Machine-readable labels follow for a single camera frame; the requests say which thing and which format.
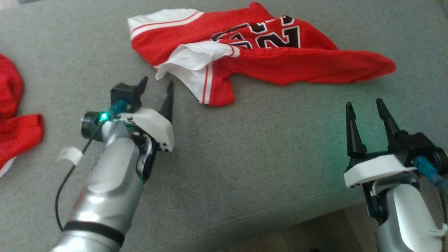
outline white cable tag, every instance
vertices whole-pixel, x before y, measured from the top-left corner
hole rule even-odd
[[[67,159],[71,161],[74,165],[78,165],[78,162],[81,160],[82,152],[76,147],[67,147],[62,149],[59,153],[58,161],[63,159]]]

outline blue cable connector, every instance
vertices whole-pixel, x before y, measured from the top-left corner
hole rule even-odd
[[[437,174],[437,170],[424,156],[418,156],[414,161],[414,166],[428,178],[433,186],[437,187],[442,184],[444,179]]]

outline gray upholstery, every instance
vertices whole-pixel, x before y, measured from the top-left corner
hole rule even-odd
[[[235,75],[237,101],[222,108],[198,104],[175,80],[175,152],[157,156],[124,251],[210,251],[361,202],[361,189],[346,189],[343,178],[347,101],[370,151],[386,146],[377,97],[404,129],[448,149],[448,21],[436,0],[260,2],[274,16],[311,23],[340,49],[382,53],[397,71],[364,83],[286,87]],[[248,4],[47,0],[0,12],[0,53],[16,63],[26,84],[20,114],[43,114],[46,130],[42,143],[0,179],[0,251],[45,251],[55,243],[53,201],[70,167],[56,157],[63,147],[84,145],[80,118],[105,109],[113,85],[148,75],[143,104],[161,105],[173,77],[154,80],[154,70],[130,47],[126,18]],[[102,146],[92,144],[67,183],[63,222]]]

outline cable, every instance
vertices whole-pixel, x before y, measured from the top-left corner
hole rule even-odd
[[[86,153],[87,148],[90,146],[90,144],[93,141],[93,137],[98,133],[98,131],[103,127],[103,123],[100,124],[100,126],[94,131],[94,133],[92,134],[92,136],[89,138],[89,140],[87,141],[86,145],[84,146],[84,148],[82,149],[81,153],[84,155],[84,153]],[[59,226],[60,231],[64,231],[64,228],[62,227],[62,224],[60,222],[59,219],[59,196],[60,193],[62,192],[62,189],[64,188],[65,183],[67,183],[67,180],[69,179],[70,175],[72,175],[73,171],[75,170],[76,165],[73,165],[72,168],[70,168],[70,171],[67,173],[67,175],[65,176],[64,180],[62,181],[62,183],[59,186],[59,189],[57,190],[56,193],[56,198],[55,198],[55,215],[56,215],[56,222],[57,225]]]
[[[440,197],[440,203],[442,204],[442,212],[444,215],[444,223],[447,223],[447,209],[446,209],[446,203],[445,203],[445,196],[442,189],[442,184],[437,185],[437,189],[439,191],[439,197]],[[442,252],[445,252],[445,235],[442,236]]]

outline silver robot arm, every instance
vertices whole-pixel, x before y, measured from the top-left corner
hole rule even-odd
[[[158,113],[141,108],[146,80],[115,86],[108,111],[84,116],[82,135],[106,143],[105,150],[51,252],[114,252],[123,245],[157,151],[174,147],[173,86]]]
[[[381,99],[376,101],[388,139],[385,152],[367,153],[362,144],[352,104],[346,106],[347,154],[350,164],[344,178],[347,187],[362,187],[369,215],[379,227],[375,238],[380,252],[439,252],[447,231],[439,230],[419,192],[418,178],[427,176],[439,188],[448,172],[445,151],[423,133],[400,130]]]

